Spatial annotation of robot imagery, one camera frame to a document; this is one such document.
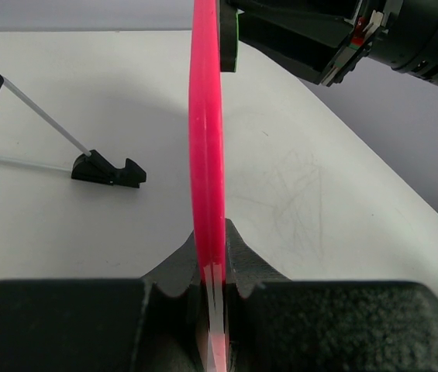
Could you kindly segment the pink framed whiteboard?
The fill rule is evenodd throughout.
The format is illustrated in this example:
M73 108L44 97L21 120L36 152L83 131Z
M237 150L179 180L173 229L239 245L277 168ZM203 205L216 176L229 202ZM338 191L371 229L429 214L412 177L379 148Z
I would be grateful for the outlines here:
M216 369L225 371L225 175L218 14L214 1L194 3L188 142L195 246L208 299L212 355Z

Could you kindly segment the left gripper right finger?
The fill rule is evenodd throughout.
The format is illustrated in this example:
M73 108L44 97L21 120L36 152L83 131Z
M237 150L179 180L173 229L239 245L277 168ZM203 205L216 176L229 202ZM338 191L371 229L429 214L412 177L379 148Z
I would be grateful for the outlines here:
M293 281L226 222L231 371L438 371L438 298L410 281Z

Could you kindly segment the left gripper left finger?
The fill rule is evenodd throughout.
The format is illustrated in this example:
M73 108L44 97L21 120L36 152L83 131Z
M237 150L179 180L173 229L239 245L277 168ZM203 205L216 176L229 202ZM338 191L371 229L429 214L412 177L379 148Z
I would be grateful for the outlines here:
M139 278L0 280L0 371L202 371L195 242Z

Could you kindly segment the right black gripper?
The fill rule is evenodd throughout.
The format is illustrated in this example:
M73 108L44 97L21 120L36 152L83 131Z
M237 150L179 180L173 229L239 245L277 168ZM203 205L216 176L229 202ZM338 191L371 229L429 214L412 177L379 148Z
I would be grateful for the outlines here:
M313 84L363 57L438 85L438 1L225 1L226 31Z

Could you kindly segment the green whiteboard eraser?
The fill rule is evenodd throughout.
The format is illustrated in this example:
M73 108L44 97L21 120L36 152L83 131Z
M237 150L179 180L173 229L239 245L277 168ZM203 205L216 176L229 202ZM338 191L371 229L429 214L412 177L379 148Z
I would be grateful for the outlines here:
M219 7L220 69L223 73L236 71L238 53L238 13L228 2Z

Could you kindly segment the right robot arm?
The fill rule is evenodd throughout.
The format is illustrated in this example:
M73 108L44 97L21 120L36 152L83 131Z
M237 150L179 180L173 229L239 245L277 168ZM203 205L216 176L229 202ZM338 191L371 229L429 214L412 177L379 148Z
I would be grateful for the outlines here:
M369 57L438 86L438 0L219 1L220 63L245 43L304 81L339 84Z

